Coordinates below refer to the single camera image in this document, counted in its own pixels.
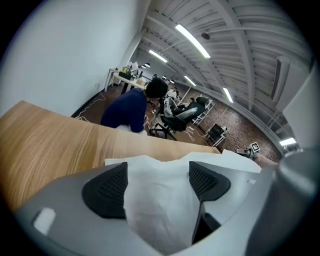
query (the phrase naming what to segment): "black mesh pad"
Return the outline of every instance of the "black mesh pad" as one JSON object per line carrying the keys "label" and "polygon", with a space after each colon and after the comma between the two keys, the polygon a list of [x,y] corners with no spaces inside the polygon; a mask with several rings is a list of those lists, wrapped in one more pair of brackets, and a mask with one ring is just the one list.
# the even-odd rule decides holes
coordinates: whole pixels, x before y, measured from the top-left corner
{"label": "black mesh pad", "polygon": [[200,202],[217,200],[231,186],[227,177],[193,161],[189,162],[189,182]]}
{"label": "black mesh pad", "polygon": [[82,188],[82,199],[102,218],[125,219],[124,194],[127,186],[128,164],[123,162],[89,180]]}

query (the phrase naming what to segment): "chair base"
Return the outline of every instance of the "chair base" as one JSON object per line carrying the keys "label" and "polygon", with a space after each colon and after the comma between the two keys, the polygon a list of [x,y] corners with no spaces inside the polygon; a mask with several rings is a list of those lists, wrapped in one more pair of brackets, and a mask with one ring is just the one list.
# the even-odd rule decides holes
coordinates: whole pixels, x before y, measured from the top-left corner
{"label": "chair base", "polygon": [[170,127],[164,127],[163,125],[161,125],[160,123],[157,123],[153,129],[150,129],[149,132],[152,136],[156,136],[156,133],[152,133],[153,131],[155,132],[163,132],[164,133],[164,138],[167,139],[168,138],[168,135],[173,138],[175,141],[177,141],[177,139],[170,133]]}

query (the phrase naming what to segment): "brick wall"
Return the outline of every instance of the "brick wall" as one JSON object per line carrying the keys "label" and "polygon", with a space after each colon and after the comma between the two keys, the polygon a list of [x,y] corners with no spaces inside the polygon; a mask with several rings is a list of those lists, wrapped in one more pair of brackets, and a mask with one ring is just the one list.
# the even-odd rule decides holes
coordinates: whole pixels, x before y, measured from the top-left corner
{"label": "brick wall", "polygon": [[[180,95],[183,97],[188,90],[187,86],[174,84]],[[259,130],[252,122],[246,119],[243,115],[235,111],[233,108],[227,106],[223,102],[210,97],[200,91],[191,89],[186,95],[184,102],[188,102],[189,98],[197,98],[202,96],[213,99],[215,105],[209,112],[207,117],[200,123],[200,127],[207,131],[213,127],[214,124],[227,127],[225,140],[219,145],[222,149],[235,151],[236,149],[244,149],[253,142],[257,142],[261,148],[260,153],[265,155],[272,161],[278,162],[281,159],[281,154],[267,136]]]}

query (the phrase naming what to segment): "hand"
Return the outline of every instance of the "hand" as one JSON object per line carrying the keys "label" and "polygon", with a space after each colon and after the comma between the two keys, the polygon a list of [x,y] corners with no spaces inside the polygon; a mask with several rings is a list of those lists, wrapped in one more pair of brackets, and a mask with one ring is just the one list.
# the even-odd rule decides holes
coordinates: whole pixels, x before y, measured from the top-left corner
{"label": "hand", "polygon": [[148,121],[145,121],[144,124],[143,124],[144,127],[147,127],[149,130],[151,128],[151,125]]}
{"label": "hand", "polygon": [[277,165],[276,162],[271,161],[270,159],[266,158],[263,154],[255,153],[253,156],[253,161],[255,161],[261,168],[267,166]]}

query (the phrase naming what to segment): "desk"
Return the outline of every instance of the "desk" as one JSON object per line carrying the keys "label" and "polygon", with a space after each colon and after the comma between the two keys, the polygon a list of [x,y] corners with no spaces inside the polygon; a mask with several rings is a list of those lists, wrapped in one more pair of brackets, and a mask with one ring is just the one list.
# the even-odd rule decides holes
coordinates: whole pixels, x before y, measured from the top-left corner
{"label": "desk", "polygon": [[138,84],[135,81],[128,80],[128,79],[126,79],[126,78],[124,78],[124,77],[122,77],[122,76],[120,76],[118,74],[114,74],[113,77],[119,79],[120,82],[121,81],[125,82],[121,94],[124,94],[126,92],[128,85],[131,85],[132,87],[135,87],[135,88],[140,88],[142,90],[145,89],[144,85]]}
{"label": "desk", "polygon": [[110,68],[108,75],[106,76],[106,80],[105,80],[105,84],[104,84],[104,92],[107,91],[108,86],[110,85],[110,83],[113,81],[112,79],[114,78],[114,73],[119,73],[119,70],[114,69],[114,68]]}
{"label": "desk", "polygon": [[119,76],[119,70],[116,70],[114,68],[110,68],[109,69],[109,72],[108,72],[108,75],[106,77],[106,80],[105,80],[105,84],[104,84],[104,91],[106,92],[107,91],[107,88],[108,86],[110,85],[110,83],[112,83],[112,81],[114,80],[114,78],[117,78],[125,83],[127,83],[128,85],[131,85],[133,87],[136,87],[136,88],[140,88],[142,90],[145,89],[145,87],[141,84],[138,84],[134,81],[131,81],[131,80],[128,80],[128,79],[125,79],[124,77],[122,76]]}
{"label": "desk", "polygon": [[219,154],[214,147],[117,130],[20,101],[0,118],[0,188],[14,211],[49,182],[103,166],[106,158],[172,161],[190,152]]}

